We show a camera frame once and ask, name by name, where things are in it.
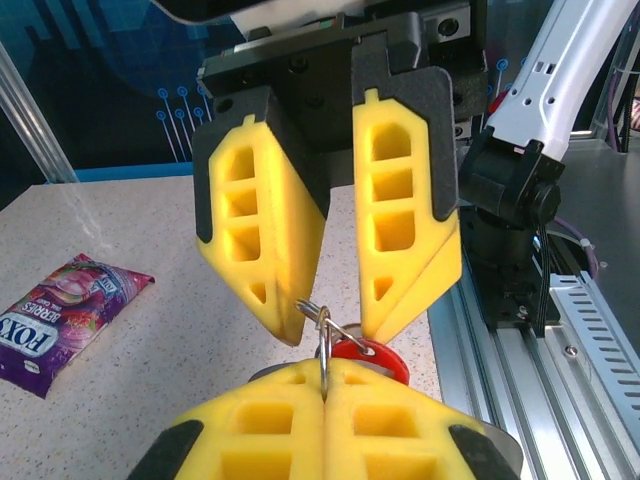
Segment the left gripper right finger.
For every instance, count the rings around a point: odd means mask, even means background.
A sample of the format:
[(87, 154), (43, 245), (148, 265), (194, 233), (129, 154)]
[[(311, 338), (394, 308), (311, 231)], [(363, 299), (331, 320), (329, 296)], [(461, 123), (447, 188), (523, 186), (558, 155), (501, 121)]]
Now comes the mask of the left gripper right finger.
[(325, 480), (520, 480), (481, 421), (350, 360), (324, 415)]

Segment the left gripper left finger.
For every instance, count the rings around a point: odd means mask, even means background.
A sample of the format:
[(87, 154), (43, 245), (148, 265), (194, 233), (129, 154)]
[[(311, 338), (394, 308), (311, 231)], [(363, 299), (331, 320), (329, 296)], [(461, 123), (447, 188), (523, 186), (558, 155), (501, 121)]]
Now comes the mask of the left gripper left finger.
[(323, 480), (319, 363), (286, 364), (178, 416), (127, 480)]

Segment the red key tag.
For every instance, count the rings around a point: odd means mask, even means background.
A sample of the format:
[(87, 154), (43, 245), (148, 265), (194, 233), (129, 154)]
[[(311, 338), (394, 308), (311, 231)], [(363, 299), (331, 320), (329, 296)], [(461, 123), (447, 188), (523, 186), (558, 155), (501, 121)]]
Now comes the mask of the red key tag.
[(410, 370), (402, 357), (389, 346), (364, 337), (359, 324), (331, 330), (331, 357), (350, 360), (408, 385)]

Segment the purple candy bag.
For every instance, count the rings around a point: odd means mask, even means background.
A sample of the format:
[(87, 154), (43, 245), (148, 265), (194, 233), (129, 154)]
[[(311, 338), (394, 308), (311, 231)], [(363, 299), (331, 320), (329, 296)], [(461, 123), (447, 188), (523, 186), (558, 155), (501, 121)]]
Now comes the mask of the purple candy bag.
[(154, 282), (76, 255), (0, 313), (0, 380), (44, 399), (60, 371)]

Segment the aluminium mounting rail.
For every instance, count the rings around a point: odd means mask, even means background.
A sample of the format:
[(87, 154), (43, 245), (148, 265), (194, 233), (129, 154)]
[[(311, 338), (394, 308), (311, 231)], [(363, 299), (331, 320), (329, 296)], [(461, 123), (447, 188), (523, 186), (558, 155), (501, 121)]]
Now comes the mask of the aluminium mounting rail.
[(508, 432), (522, 480), (640, 480), (640, 417), (580, 387), (553, 333), (490, 332), (468, 275), (428, 317), (443, 401)]

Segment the aluminium frame post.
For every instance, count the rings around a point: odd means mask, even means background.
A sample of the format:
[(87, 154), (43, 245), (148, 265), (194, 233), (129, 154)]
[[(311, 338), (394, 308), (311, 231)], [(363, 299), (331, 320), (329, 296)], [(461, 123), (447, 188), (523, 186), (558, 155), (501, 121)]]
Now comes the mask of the aluminium frame post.
[(1, 41), (0, 108), (49, 183), (79, 181), (60, 142)]

